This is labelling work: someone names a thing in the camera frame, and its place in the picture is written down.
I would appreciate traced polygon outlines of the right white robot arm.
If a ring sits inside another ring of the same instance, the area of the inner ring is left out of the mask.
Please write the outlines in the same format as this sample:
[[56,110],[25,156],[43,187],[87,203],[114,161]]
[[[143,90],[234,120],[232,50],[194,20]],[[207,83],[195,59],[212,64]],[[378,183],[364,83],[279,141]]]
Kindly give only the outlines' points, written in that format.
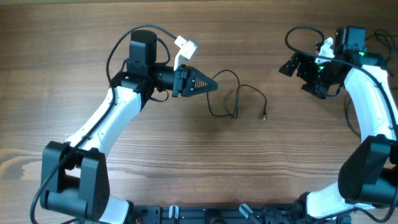
[[322,38],[314,54],[294,49],[280,73],[296,75],[303,90],[319,99],[337,85],[354,105],[361,143],[341,166],[338,180],[306,192],[295,201],[293,223],[343,223],[351,213],[370,215],[386,208],[388,221],[397,208],[397,107],[388,84],[386,61],[365,46],[366,31],[346,26],[334,38]]

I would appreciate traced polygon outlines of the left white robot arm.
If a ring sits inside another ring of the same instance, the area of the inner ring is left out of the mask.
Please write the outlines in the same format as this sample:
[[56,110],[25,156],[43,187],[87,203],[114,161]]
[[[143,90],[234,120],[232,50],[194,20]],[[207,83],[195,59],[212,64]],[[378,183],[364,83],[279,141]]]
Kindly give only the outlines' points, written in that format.
[[108,75],[106,98],[90,119],[64,142],[48,143],[42,154],[41,184],[30,212],[38,205],[69,215],[78,223],[138,223],[134,204],[110,193],[106,159],[127,124],[152,99],[153,92],[191,97],[218,88],[217,82],[190,60],[197,44],[174,37],[178,52],[173,65],[157,61],[157,26],[136,27],[125,34],[129,55],[119,72]]

